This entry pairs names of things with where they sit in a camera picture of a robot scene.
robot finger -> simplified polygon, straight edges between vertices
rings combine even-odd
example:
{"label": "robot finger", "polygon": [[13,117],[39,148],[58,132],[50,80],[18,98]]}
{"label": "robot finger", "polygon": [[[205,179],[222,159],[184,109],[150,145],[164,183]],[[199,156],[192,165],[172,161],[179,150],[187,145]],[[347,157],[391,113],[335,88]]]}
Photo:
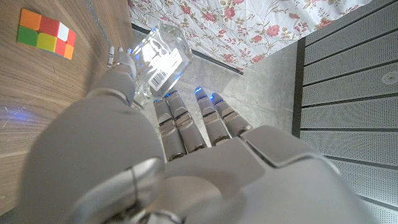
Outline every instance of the robot finger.
{"label": "robot finger", "polygon": [[203,122],[205,124],[211,145],[215,146],[217,144],[221,144],[226,139],[230,139],[230,136],[225,129],[221,118],[218,116],[206,92],[201,87],[198,87],[195,90],[195,96],[197,98],[199,109],[203,117]]}
{"label": "robot finger", "polygon": [[173,114],[175,124],[180,132],[185,149],[188,153],[207,147],[205,140],[193,121],[178,91],[170,92],[165,97]]}
{"label": "robot finger", "polygon": [[252,126],[232,109],[218,93],[211,94],[210,101],[215,106],[232,137],[240,136],[243,132],[252,129]]}
{"label": "robot finger", "polygon": [[186,155],[187,150],[167,102],[164,99],[156,100],[154,106],[167,161]]}

wooden table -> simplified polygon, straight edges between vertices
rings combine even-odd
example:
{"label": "wooden table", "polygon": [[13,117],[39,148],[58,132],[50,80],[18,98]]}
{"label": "wooden table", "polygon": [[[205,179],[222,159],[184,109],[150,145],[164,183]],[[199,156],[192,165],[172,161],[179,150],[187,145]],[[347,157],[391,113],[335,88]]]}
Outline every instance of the wooden table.
{"label": "wooden table", "polygon": [[[0,8],[2,215],[16,205],[34,139],[104,73],[109,43],[132,47],[132,30],[127,0],[6,0]],[[16,42],[22,8],[61,21],[76,33],[73,60]]]}

robotic hand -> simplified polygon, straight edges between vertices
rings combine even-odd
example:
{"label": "robotic hand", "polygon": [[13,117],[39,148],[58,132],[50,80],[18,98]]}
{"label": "robotic hand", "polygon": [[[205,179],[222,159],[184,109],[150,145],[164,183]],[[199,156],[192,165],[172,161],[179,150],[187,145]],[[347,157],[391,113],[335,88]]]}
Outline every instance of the robotic hand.
{"label": "robotic hand", "polygon": [[212,147],[177,91],[154,102],[163,152],[131,72],[109,70],[37,138],[20,223],[375,223],[326,159],[216,93],[195,90]]}

gray wall panel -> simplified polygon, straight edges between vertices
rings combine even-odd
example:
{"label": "gray wall panel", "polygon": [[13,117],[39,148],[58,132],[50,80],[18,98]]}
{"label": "gray wall panel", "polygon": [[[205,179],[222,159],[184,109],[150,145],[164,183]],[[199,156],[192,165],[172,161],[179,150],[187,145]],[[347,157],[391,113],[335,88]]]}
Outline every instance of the gray wall panel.
{"label": "gray wall panel", "polygon": [[398,83],[382,82],[383,75],[392,71],[398,71],[398,63],[306,86],[302,106],[398,93]]}
{"label": "gray wall panel", "polygon": [[398,60],[398,31],[377,38],[304,68],[303,84]]}
{"label": "gray wall panel", "polygon": [[341,52],[395,29],[398,29],[398,2],[306,47],[305,64]]}
{"label": "gray wall panel", "polygon": [[300,138],[326,156],[398,166],[398,133],[301,131]]}
{"label": "gray wall panel", "polygon": [[301,128],[398,128],[398,97],[302,109]]}
{"label": "gray wall panel", "polygon": [[315,41],[322,39],[323,37],[326,37],[327,35],[330,35],[338,30],[340,30],[342,27],[346,26],[347,24],[350,24],[354,21],[357,21],[359,18],[366,16],[373,11],[376,11],[385,5],[394,2],[396,0],[373,0],[369,4],[362,6],[358,8],[357,10],[354,10],[340,19],[334,21],[330,25],[326,26],[323,29],[317,30],[313,32],[312,34],[308,35],[305,37],[305,45],[310,45],[314,43]]}
{"label": "gray wall panel", "polygon": [[398,171],[330,160],[348,185],[358,194],[398,206]]}
{"label": "gray wall panel", "polygon": [[363,201],[369,211],[376,217],[380,224],[395,224],[398,223],[398,212],[375,205],[370,202]]}

gray floor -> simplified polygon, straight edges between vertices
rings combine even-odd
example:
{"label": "gray floor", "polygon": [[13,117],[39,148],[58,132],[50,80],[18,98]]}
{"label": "gray floor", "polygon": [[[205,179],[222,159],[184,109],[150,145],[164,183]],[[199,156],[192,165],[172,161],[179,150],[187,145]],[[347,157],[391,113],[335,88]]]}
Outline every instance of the gray floor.
{"label": "gray floor", "polygon": [[[136,46],[146,35],[134,30],[133,36]],[[294,43],[247,68],[244,75],[194,56],[176,88],[206,143],[210,145],[194,95],[198,86],[208,95],[218,92],[254,127],[266,124],[291,133],[296,56]],[[153,105],[147,105],[144,113],[158,130]]]}

